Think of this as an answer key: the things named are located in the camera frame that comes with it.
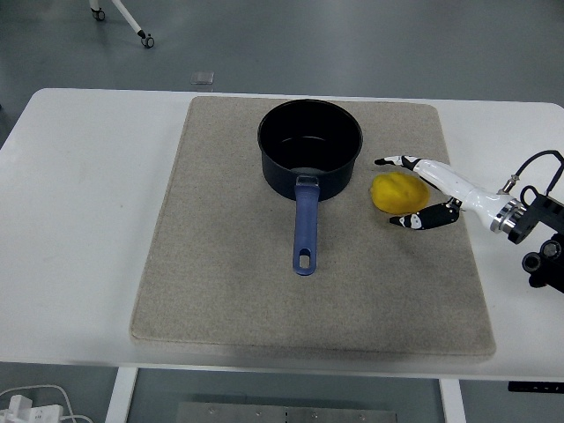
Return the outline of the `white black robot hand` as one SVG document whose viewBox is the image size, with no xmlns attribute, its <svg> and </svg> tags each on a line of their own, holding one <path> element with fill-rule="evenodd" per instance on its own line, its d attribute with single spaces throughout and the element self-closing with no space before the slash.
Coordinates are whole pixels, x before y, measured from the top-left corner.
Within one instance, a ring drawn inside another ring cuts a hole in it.
<svg viewBox="0 0 564 423">
<path fill-rule="evenodd" d="M 395 214 L 390 218 L 393 225 L 413 230 L 433 229 L 456 222 L 460 212 L 474 212 L 483 226 L 494 233 L 507 231 L 514 225 L 510 219 L 518 209 L 518 202 L 511 195 L 488 192 L 447 164 L 404 155 L 377 159 L 375 164 L 406 168 L 449 198 L 445 203 L 410 214 Z"/>
</svg>

